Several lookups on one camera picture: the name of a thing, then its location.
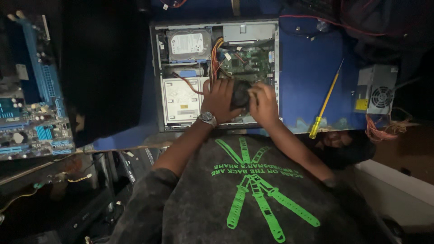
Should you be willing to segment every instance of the power supply fan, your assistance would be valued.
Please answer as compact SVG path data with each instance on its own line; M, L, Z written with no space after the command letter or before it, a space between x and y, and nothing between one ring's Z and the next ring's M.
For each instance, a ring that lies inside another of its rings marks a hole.
M389 106L392 102L392 99L392 90L385 86L380 86L379 88L375 89L371 95L372 103L380 109Z

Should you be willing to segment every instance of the screwdriver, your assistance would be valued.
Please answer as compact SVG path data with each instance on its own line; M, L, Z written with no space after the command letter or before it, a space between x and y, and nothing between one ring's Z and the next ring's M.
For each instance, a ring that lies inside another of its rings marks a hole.
M319 112L319 116L316 117L315 124L313 125L312 130L310 131L309 138L311 138L311 139L315 139L316 134L318 133L319 123L321 122L322 114L324 113L324 110L325 110L325 108L327 106L327 102L329 101L330 94L333 91L333 87L335 87L335 83L336 83L336 80L338 79L339 71L341 70L343 62L344 62L344 59L342 59L341 65L339 66L339 69L336 72L335 78L333 79L332 86L330 87L329 93L327 94L327 97L326 97L326 99L324 101L324 104L322 105L321 112Z

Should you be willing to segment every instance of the blue asus motherboard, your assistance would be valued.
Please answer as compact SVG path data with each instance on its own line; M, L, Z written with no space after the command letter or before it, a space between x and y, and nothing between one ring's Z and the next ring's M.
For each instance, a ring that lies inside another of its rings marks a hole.
M2 21L16 75L0 80L0 160L74 152L45 16Z

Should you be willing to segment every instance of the blue table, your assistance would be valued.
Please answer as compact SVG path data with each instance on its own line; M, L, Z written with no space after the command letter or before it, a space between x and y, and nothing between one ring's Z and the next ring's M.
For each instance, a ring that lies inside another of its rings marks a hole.
M163 3L153 0L155 20L182 20L186 16L195 19L225 18L232 16L230 0L187 0L180 8L163 10ZM241 16L277 14L280 9L277 0L240 0ZM284 10L282 14L299 14L295 10ZM289 34L300 27L302 33L316 32L318 21L313 18L280 18L280 25ZM333 81L342 58L345 61L336 81L334 90L324 111L321 127L324 131L364 129L366 119L363 114L354 113L353 106L358 80L356 57L351 45L343 42L341 33L334 31L310 40L304 36L288 35L280 31L281 74L280 74L280 114L284 124L293 133L310 131L311 124L319 114L322 103ZM155 101L151 98L153 86L151 53L148 52L145 73L145 88L142 102L141 120L137 127L94 142L96 150L131 148L143 144L150 135L158 132L155 121ZM260 129L250 129L249 133L263 133Z

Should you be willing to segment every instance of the wristwatch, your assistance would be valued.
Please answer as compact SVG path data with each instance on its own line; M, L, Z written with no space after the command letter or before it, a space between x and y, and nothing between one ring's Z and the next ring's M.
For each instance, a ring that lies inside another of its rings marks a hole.
M217 126L217 120L216 117L211 112L203 112L201 115L199 115L198 119L202 120L203 122L210 124L215 128Z

